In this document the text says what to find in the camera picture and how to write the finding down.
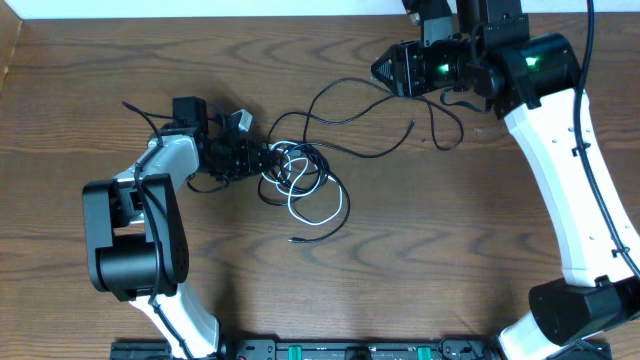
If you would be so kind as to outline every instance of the green connector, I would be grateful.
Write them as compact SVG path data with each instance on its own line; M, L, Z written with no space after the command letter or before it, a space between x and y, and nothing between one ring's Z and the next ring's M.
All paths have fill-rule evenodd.
M289 346L289 360L302 360L302 346Z
M418 360L432 360L431 348L418 348Z

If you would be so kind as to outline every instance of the black cable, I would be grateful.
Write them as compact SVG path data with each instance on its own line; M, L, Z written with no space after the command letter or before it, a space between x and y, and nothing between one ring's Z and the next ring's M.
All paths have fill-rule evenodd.
M187 347L187 342L180 336L180 334L178 334L178 331L176 331L173 325L171 325L169 319L167 319L167 316L162 312L162 309L160 309L160 305L154 302L151 306L153 307L153 312L158 315L164 327L167 328L167 331L169 331L169 333L176 339L178 345L182 349L182 352L184 352L184 355L187 357L187 359L195 360L195 357L193 357L193 354L191 354L191 351Z
M174 120L175 118L173 116L169 116L169 115L160 115L160 114L154 114L154 113L149 113L149 112L144 112L145 115L147 115L148 117L155 117L158 119L169 119L169 120Z
M491 109L493 108L493 101L491 101L490 99L485 99L485 103L484 103L484 109L479 108L478 106L468 102L468 101L456 101L454 103L450 103L447 102L447 96L449 96L449 93L453 91L453 92L457 92L457 93L463 93L463 92L467 92L469 91L469 89L464 89L464 88L457 88L457 87L452 87L452 88L447 88L442 90L442 93L440 93L440 103L442 105L445 106L462 106L465 107L469 110L475 111L477 113L480 114L488 114L491 112Z
M191 180L193 180L193 178L195 178L195 177L196 177L196 174L195 174L195 173L193 173L193 174L191 174L191 175L189 175L189 176L187 177L187 187L188 187L191 191L193 191L193 192L197 192L197 193L200 193L200 194L211 194L211 193L214 193L214 192L218 192L218 191L225 190L226 188L228 188L228 187L229 187L229 183L230 183L229 178L228 178L228 177L226 177L226 176L223 176L223 177L222 177L222 181L224 182L224 184L222 184L222 185L220 185L220 186L218 186L218 187L215 187L215 188L213 188L213 189L210 189L210 190L200 190L200 189L197 189L195 186L193 186L193 185L191 184Z
M600 192L600 188L598 187L598 183L596 182L595 175L593 173L593 169L591 168L591 164L589 162L589 158L587 156L587 148L588 144L585 143L582 137L582 122L580 120L581 109L582 109L582 97L584 94L585 85L587 83L587 75L589 73L589 66L591 65L591 54L593 53L593 43L595 37L595 9L593 0L587 0L587 7L589 13L589 29L587 35L587 46L584 54L584 60L582 62L582 71L580 72L580 78L578 79L578 85L576 86L576 97L575 103L573 107L573 128L574 134L576 138L576 149L580 156L580 160L582 162L582 167L584 168L584 172L587 176L587 181L591 186L591 190L593 191L593 196L595 197L596 202L598 203L598 207L600 208L600 212L604 218L604 221L611 233L611 238L613 239L614 244L616 245L616 249L614 250L615 254L620 254L624 261L631 269L631 272L635 275L635 277L640 280L640 270L636 266L631 256L629 256L630 249L625 247L620 240L620 235L616 230L615 224L613 223L613 218L607 209L607 204L602 197L602 193Z
M367 107L365 110L361 111L360 113L358 113L357 115L348 118L348 119L344 119L344 120L336 120L336 121L332 121L332 120L327 120L327 119L323 119L320 116L317 116L315 114L313 114L313 108L315 106L315 103L317 102L317 100L320 98L320 96L322 96L324 93L326 93L329 89L331 89L332 87L343 83L343 82L355 82L355 83L360 83L363 85L367 85L370 86L384 94L387 95L387 97L380 99L376 102L374 102L373 104L371 104L369 107ZM332 82L331 84L329 84L327 87L325 87L324 89L322 89L313 99L311 106L309 107L309 111L308 112L302 112L302 111L291 111L291 112L287 112L282 114L280 117L278 117L278 119L276 119L276 121L273 123L273 125L271 126L271 129L269 129L269 132L267 134L267 144L270 143L270 139L271 139L271 135L273 134L273 131L275 130L276 126L280 123L280 121L282 119L284 119L287 116L290 115L300 115L300 116L304 116L306 117L306 121L305 121L305 127L304 127L304 131L303 131L303 142L306 142L306 137L307 137L307 132L308 132L308 128L309 128L309 121L310 119L314 119L320 123L323 124L327 124L327 125L345 125L348 123L351 123L359 118L361 118L362 116L366 115L369 111L371 111L373 108L375 108L376 106L394 99L394 98L400 98L400 99L405 99L405 100L414 100L414 101L420 101L423 102L425 104L427 104L427 106L431 107L436 107L438 110L442 111L443 113L445 113L447 116L451 117L458 125L459 129L460 129L460 137L458 138L458 140L455 142L454 145L450 146L450 147L443 147L441 145L439 145L437 138L435 136L435 117L433 114L433 109L429 108L429 113L430 113L430 122L431 122L431 137L433 139L434 144L436 145L436 148L440 151L450 151L455 149L458 145L460 145L462 143L462 141L464 140L464 126L462 125L462 121L460 120L460 118L458 116L456 116L455 114L453 114L451 111L447 110L446 108L440 106L439 104L425 98L424 96L421 97L416 97L416 98L404 98L404 97L398 97L395 96L393 93L391 93L389 90L384 89L372 82L366 81L366 80L362 80L362 79L358 79L358 78L342 78L342 79L338 79L334 82Z
M349 150L349 149L345 149L343 147L340 146L336 146L336 145L330 145L330 144L325 144L325 143L321 143L321 142L309 142L309 143L305 143L307 145L312 145L312 146L322 146L322 147L326 147L328 149L331 150L335 150L335 151L339 151L341 153L345 153L345 154L349 154L355 157L359 157L361 159L377 159L379 157L383 157L387 154L389 154L390 152L392 152L393 150L397 149L398 147L400 147L400 145L402 145L402 143L407 139L407 137L409 137L409 134L411 134L411 130L413 130L414 125L416 124L415 121L412 121L409 124L409 128L407 128L407 132L404 134L404 136L402 137L402 139L400 139L400 141L398 141L398 143L396 143L392 148L390 148L389 150L383 151L379 154L373 154L373 155L368 155L368 154L361 154L361 153L357 153L353 150Z
M149 126L151 126L151 128L153 129L153 133L156 135L156 138L158 138L158 146L162 147L164 145L164 142L162 140L162 136L160 136L160 130L158 129L156 124L154 124L153 121L151 121L151 119L149 119L149 116L147 115L147 113L142 111L142 110L140 110L140 109L138 109L134 105L129 104L126 101L123 101L122 105L124 105L124 107L126 107L127 109L129 109L129 110L131 110L131 111L133 111L135 113L140 114L140 116L142 116L147 121L147 124L149 124Z
M369 105L367 108L365 108L364 110L360 111L357 115L352 116L350 118L347 119L343 119L343 120L327 120L324 119L320 116L317 116L315 114L313 114L313 108L317 102L317 100L324 94L326 93L329 89L331 89L332 87L343 83L343 82L356 82L356 83L360 83L360 84L364 84L367 86L370 86L384 94L386 94L387 96L374 102L373 104ZM349 198L349 194L347 192L346 187L344 186L344 184L342 183L342 181L331 171L329 170L329 165L328 162L326 161L326 159L324 158L324 156L322 156L322 154L320 154L315 148L314 146L320 146L320 147L326 147L335 151L339 151L342 153L346 153L352 156L356 156L358 158L363 158L363 159L374 159L374 158L379 158L382 156L385 156L387 154L389 154L390 152L394 151L395 149L397 149L400 145L402 145L402 143L404 143L404 141L408 138L408 136L411 134L411 131L413 130L414 126L415 126L415 121L412 121L409 124L409 127L407 128L406 133L404 134L404 136L400 139L400 141L398 141L398 143L396 143L396 145L394 145L392 148L383 151L381 153L378 154L362 154L362 153L358 153L346 148L343 148L341 146L336 146L336 145L332 145L332 144L327 144L327 143L322 143L322 142L307 142L307 133L308 133L308 128L309 128L309 122L311 119L314 119L320 123L323 124L327 124L327 125L345 125L345 124L349 124L359 118L361 118L362 116L366 115L369 111L371 111L373 108L375 108L376 106L391 100L397 98L397 96L393 95L393 93L391 93L390 91L374 84L371 83L369 81L366 80L362 80L362 79L357 79L357 78L343 78L343 79L339 79L336 80L334 82L332 82L331 84L329 84L327 87L325 87L324 89L322 89L312 100L311 105L309 106L309 111L307 112L301 112L301 111L291 111L291 112L287 112L282 114L280 117L278 117L278 119L276 119L276 121L273 123L273 125L271 126L271 128L269 129L269 133L267 134L267 144L270 144L270 139L271 139L271 135L273 134L273 131L275 130L276 126L280 123L280 121L282 119L284 119L287 116L290 115L298 115L298 116L304 116L306 118L305 121L305 127L304 127L304 131L302 134L302 142L294 142L296 145L289 145L284 147L284 149L281 149L283 151L282 154L280 155L280 159L275 161L275 165L266 173L264 173L263 175L269 176L271 179L271 181L277 181L278 184L280 186L282 186L286 191L290 191L292 195L297 195L297 197L293 197L291 199L289 199L288 201L276 201L273 199L270 199L268 197L266 197L263 193L262 193L262 184L264 182L264 177L260 178L260 180L258 181L258 196L260 197L260 199L265 202L266 204L269 205L273 205L273 206L287 206L288 203L290 202L291 205L295 204L297 201L301 200L302 197L300 195L308 195L309 192L316 192L318 190L320 190L326 183L327 180L329 179L329 177L333 180L335 180L336 184L340 187L340 190L342 191L342 193L344 194L345 198L347 199L347 211L345 213L345 216L342 220L342 222L331 232L329 232L327 235L316 238L316 239L304 239L304 238L300 238L300 237L293 237L290 239L290 241L294 242L294 243L310 243L310 242L318 242L318 241L322 241L328 237L330 237L331 235L335 234L337 231L339 231L347 222L348 218L349 218L349 214L351 211L351 201ZM462 121L452 112L450 112L449 110L445 109L444 107L426 99L425 97L417 97L417 98L403 98L403 99L408 99L408 100L415 100L415 101L420 101L423 102L425 104L427 104L427 107L429 109L429 114L430 114L430 122L431 122L431 136L433 138L433 142L434 145L436 146L437 149L441 150L441 151L449 151L449 150L453 150L455 149L460 143L462 143L463 139L464 139L464 126L462 125ZM456 143L454 143L452 146L450 147L444 147L441 146L436 138L435 135L435 115L433 113L433 107L436 107L438 110L444 112L446 115L450 116L458 125L459 129L460 129L460 137L458 139L458 141L456 141ZM271 153L272 156L275 158L276 156L278 156L278 149L271 149ZM299 174L291 169L285 169L284 166L284 159L286 158L286 155L289 154L290 152L294 151L294 150L299 150L301 152L302 156L307 157L307 159L309 159L309 162L313 165L315 165L317 167L317 170L315 171L311 171L311 172L305 172L304 174L300 174L303 176L310 176L310 175L315 175L315 180L313 181L313 183L311 185L309 185L307 188L301 188L299 186L293 186L292 188L292 184L291 182L288 180L288 177L292 174Z
M481 66L480 60L482 60L482 58L485 56L485 53L483 52L481 57L478 58L478 32L480 32L480 29L482 29L484 25L484 22L477 23L471 30L471 34L469 37L469 45L471 46L471 61L476 66Z

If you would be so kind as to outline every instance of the wooden table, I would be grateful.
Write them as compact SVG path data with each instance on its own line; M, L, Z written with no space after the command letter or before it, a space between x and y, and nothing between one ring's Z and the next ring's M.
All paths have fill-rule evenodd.
M582 56L584 15L533 15L532 24L534 34L563 33ZM173 97L196 95L229 112L249 109L253 131L264 134L330 81L368 79L377 56L418 36L402 16L28 21L0 100L2 357L104 359L115 339L160 336L87 276L82 187L132 164L150 134L121 100L170 113ZM640 15L599 15L588 85L600 144L637 228L639 39ZM348 85L317 111L346 117L379 98ZM180 191L189 278L207 309L235 334L296 339L488 335L516 321L529 288L561 276L554 231L504 124L454 110L467 136L449 153L434 148L426 108L413 102L395 100L349 126L311 125L312 140L373 153L417 120L381 159L323 151L353 208L321 244L287 241L330 226L311 229L263 204L257 179L215 195ZM299 139L302 123L284 121L275 135ZM436 124L441 141L457 137L446 117ZM332 211L334 190L326 193L302 211ZM616 358L637 358L638 330L606 334Z

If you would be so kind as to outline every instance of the white wall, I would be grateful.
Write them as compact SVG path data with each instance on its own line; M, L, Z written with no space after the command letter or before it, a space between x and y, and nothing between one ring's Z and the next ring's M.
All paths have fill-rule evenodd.
M640 0L595 0L597 11L640 11ZM6 0L23 19L403 14L401 0ZM455 7L455 0L449 0ZM525 12L578 12L586 0L522 0Z

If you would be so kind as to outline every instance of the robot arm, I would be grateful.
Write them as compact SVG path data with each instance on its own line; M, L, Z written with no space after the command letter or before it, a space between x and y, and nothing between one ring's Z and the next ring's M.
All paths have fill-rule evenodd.
M637 250L631 251L639 248L640 239L600 153L586 95L579 121L589 146L586 154L577 144L574 89L580 88L581 69L569 42L559 34L530 39L519 0L457 4L461 32L469 33L468 39L457 35L431 44L394 45L371 72L403 97L445 87L473 88L493 102L523 149L556 230L564 279L531 289L531 312L505 329L499 342L508 359L543 359L640 314L640 280L631 270L640 260ZM585 159L604 207L596 202ZM605 208L612 227L603 218Z
M159 131L162 141L152 137L134 165L113 179L85 186L89 275L96 289L112 292L144 312L169 341L173 357L205 358L219 352L219 325L186 281L188 247L175 194L196 172L228 183L262 173L269 160L265 150L243 137L251 123L248 112L217 112L209 119L205 102L194 97L174 99L173 108L173 121ZM223 129L215 139L207 136L210 120ZM134 179L138 167L143 194ZM143 197L155 227L147 221L150 214ZM114 232L138 223L145 224L145 233Z
M522 105L505 117L509 132L525 153L553 222L564 279L535 287L529 295L531 312L499 337L508 359L544 359L595 333L637 316L638 282L616 248L575 154L573 101L567 89L541 99L542 107ZM582 115L589 161L622 242L640 248L634 230L606 168L589 113ZM630 252L638 263L637 252Z

